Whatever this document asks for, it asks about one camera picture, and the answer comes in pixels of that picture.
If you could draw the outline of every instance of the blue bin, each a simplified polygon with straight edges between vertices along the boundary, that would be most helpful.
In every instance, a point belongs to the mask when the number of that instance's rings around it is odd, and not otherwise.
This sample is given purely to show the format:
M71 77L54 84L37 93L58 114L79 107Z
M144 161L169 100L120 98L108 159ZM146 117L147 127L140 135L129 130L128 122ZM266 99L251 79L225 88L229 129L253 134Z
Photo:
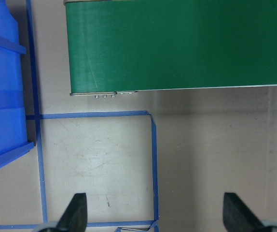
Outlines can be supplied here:
M0 0L0 168L33 147L27 142L18 26Z

